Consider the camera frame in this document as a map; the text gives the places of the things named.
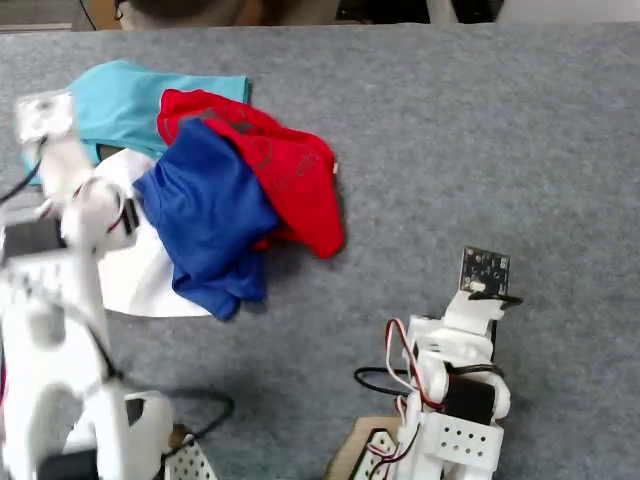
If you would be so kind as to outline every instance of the white cloth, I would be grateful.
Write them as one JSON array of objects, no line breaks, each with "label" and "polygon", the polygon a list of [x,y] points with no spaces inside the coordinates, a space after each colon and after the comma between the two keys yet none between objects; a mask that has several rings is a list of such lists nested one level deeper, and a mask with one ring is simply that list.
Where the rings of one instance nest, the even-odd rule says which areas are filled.
[{"label": "white cloth", "polygon": [[[118,184],[134,195],[132,183],[153,167],[155,161],[125,149],[101,162],[94,176]],[[102,298],[108,310],[145,317],[197,317],[210,315],[182,298],[171,288],[173,264],[158,232],[136,201],[140,226],[134,246],[109,252],[99,262]]]}]

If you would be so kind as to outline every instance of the light blue towel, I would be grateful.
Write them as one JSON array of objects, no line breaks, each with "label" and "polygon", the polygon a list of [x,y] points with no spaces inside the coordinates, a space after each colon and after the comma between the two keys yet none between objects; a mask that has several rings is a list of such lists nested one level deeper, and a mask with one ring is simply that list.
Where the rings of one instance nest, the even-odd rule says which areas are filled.
[{"label": "light blue towel", "polygon": [[[70,86],[76,109],[76,128],[90,158],[99,162],[98,144],[131,148],[152,157],[167,146],[158,135],[160,98],[168,89],[202,89],[238,102],[249,100],[246,76],[214,77],[159,73],[127,60],[87,70]],[[25,162],[28,167],[33,163]]]}]

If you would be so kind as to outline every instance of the gray carpet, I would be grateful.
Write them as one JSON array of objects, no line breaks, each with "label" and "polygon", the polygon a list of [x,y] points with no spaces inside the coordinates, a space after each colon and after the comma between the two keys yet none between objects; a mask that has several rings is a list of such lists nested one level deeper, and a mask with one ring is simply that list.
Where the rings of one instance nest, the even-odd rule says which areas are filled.
[{"label": "gray carpet", "polygon": [[[137,378],[236,398],[205,444],[221,479],[317,479],[356,417],[391,412],[351,372],[381,364],[387,317],[442,314],[465,244],[511,254],[526,299],[498,336],[513,406],[497,478],[637,478],[639,25],[56,34],[0,51],[5,188],[22,173],[14,98],[120,57],[246,73],[256,106],[335,149],[341,255],[271,251],[267,304],[233,323],[111,323]],[[215,413],[176,407],[190,425]]]}]

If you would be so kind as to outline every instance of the cable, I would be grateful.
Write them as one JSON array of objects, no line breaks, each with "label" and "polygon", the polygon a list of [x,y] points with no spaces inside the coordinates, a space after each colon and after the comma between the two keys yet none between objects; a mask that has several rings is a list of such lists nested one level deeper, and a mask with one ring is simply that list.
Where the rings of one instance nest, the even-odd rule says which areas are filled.
[{"label": "cable", "polygon": [[404,427],[407,423],[406,411],[407,411],[407,401],[403,396],[398,395],[394,402],[396,410],[400,414],[400,420],[402,421],[402,426]]},{"label": "cable", "polygon": [[95,32],[96,30],[98,30],[98,28],[96,27],[96,24],[93,23],[91,15],[89,15],[89,12],[87,11],[87,7],[84,6],[84,1],[78,0],[78,3],[80,4],[80,8],[82,8],[82,11],[84,12],[84,16],[87,17],[87,21],[91,25],[91,28],[93,28],[93,31]]},{"label": "cable", "polygon": [[123,379],[123,383],[130,388],[133,388],[138,391],[148,391],[148,390],[157,390],[159,392],[164,393],[167,397],[170,398],[190,398],[190,399],[198,399],[205,398],[209,400],[213,400],[215,402],[221,403],[223,405],[223,410],[220,415],[215,417],[212,421],[210,421],[203,428],[189,432],[191,438],[180,445],[177,448],[174,448],[169,453],[163,455],[163,460],[166,460],[183,449],[190,447],[194,442],[203,439],[211,432],[213,432],[216,428],[218,428],[222,423],[224,423],[227,419],[229,419],[236,410],[236,404],[233,398],[227,395],[224,392],[218,391],[214,388],[200,388],[200,387],[180,387],[180,388],[166,388],[161,385],[149,385],[139,383],[136,380],[133,380],[130,377],[125,377]]},{"label": "cable", "polygon": [[4,345],[2,346],[2,353],[0,353],[0,406],[4,403],[4,392],[7,382],[7,369],[5,365],[4,357]]},{"label": "cable", "polygon": [[491,320],[491,345],[493,345],[493,350],[491,350],[491,361],[493,362],[493,358],[496,356],[496,338],[498,337],[498,321]]},{"label": "cable", "polygon": [[497,365],[491,363],[479,363],[477,365],[465,365],[464,367],[453,367],[450,363],[445,364],[447,372],[453,375],[467,375],[469,373],[490,372],[504,378],[504,372]]},{"label": "cable", "polygon": [[127,0],[115,0],[114,1],[114,11],[113,11],[113,19],[116,21],[120,21],[124,16],[122,14],[122,10],[120,9],[120,5],[126,2]]},{"label": "cable", "polygon": [[46,143],[48,138],[49,137],[45,135],[38,141],[38,146],[36,147],[36,153],[35,153],[35,157],[37,159],[35,165],[29,171],[29,173],[27,173],[26,177],[20,180],[17,184],[13,186],[13,188],[11,188],[11,190],[9,190],[7,193],[5,193],[0,197],[0,206],[4,205],[6,202],[11,200],[22,190],[24,190],[27,187],[27,185],[29,185],[31,180],[33,180],[33,178],[36,176],[36,174],[38,173],[38,170],[40,169],[40,165],[42,164],[42,147],[44,147],[44,144]]},{"label": "cable", "polygon": [[[402,380],[399,376],[397,376],[395,374],[395,370],[391,367],[390,357],[391,357],[391,339],[393,334],[393,327],[395,327],[400,334],[400,341],[402,342],[402,347],[404,348],[404,351],[406,352],[407,357],[409,357],[409,367],[411,369],[411,373],[413,374],[413,378],[417,383],[417,388],[414,387],[413,385],[410,385],[409,383]],[[420,373],[420,369],[418,369],[418,362],[416,360],[415,355],[409,348],[409,340],[407,339],[407,333],[404,329],[404,325],[397,318],[392,318],[387,322],[387,327],[385,330],[385,344],[386,344],[385,363],[386,363],[387,371],[389,372],[389,375],[391,375],[398,382],[410,388],[411,390],[418,391],[420,393],[420,398],[422,399],[422,403],[424,403],[425,405],[435,410],[439,410],[442,407],[442,405],[431,401],[427,396],[426,389],[424,388],[424,382],[422,381],[422,373]]]},{"label": "cable", "polygon": [[118,213],[115,216],[115,220],[107,227],[106,230],[106,233],[111,233],[120,224],[125,213],[125,199],[127,198],[127,195],[124,193],[124,190],[120,186],[106,181],[102,177],[89,177],[76,189],[76,191],[73,193],[73,198],[82,201],[83,197],[86,198],[88,194],[87,192],[90,190],[90,188],[94,184],[100,182],[104,183],[106,185],[106,188],[108,190],[111,190],[111,193],[113,193],[113,195],[118,200]]},{"label": "cable", "polygon": [[[407,375],[407,370],[397,368],[395,372],[398,375]],[[395,390],[392,388],[380,387],[378,385],[374,385],[372,383],[367,382],[364,378],[362,378],[363,374],[367,373],[388,373],[385,367],[360,367],[355,372],[353,372],[353,378],[362,385],[364,388],[369,390],[373,390],[374,392],[384,393],[385,395],[396,395],[406,397],[408,392],[403,392],[402,390]]]},{"label": "cable", "polygon": [[369,480],[371,480],[373,478],[373,476],[375,475],[375,473],[380,469],[380,467],[382,467],[383,465],[386,465],[388,463],[398,463],[400,460],[402,460],[404,457],[406,457],[409,452],[411,451],[411,448],[413,447],[413,444],[416,441],[416,438],[418,438],[418,432],[420,431],[420,424],[418,424],[418,426],[416,427],[416,432],[413,434],[413,438],[411,438],[411,442],[409,442],[409,445],[407,446],[407,448],[404,450],[404,452],[402,452],[400,455],[398,455],[397,457],[393,457],[393,458],[383,458],[382,460],[380,460],[375,467],[373,467],[373,470],[371,470],[371,473],[369,474]]}]

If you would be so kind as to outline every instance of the perforated plate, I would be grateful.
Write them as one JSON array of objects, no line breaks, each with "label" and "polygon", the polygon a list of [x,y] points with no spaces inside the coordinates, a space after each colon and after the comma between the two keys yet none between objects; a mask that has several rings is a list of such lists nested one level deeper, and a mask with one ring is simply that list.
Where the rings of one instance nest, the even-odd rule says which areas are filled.
[{"label": "perforated plate", "polygon": [[426,414],[430,442],[424,452],[443,460],[495,471],[502,447],[502,428],[468,422],[440,413]]},{"label": "perforated plate", "polygon": [[167,460],[164,480],[218,480],[218,477],[198,442],[194,442]]},{"label": "perforated plate", "polygon": [[387,430],[373,430],[367,443],[362,447],[360,459],[349,480],[382,480],[387,475],[388,467],[385,465],[376,470],[373,477],[371,477],[371,471],[380,461],[380,456],[367,450],[367,445],[369,444],[378,447],[386,453],[391,453],[395,448],[395,442]]}]

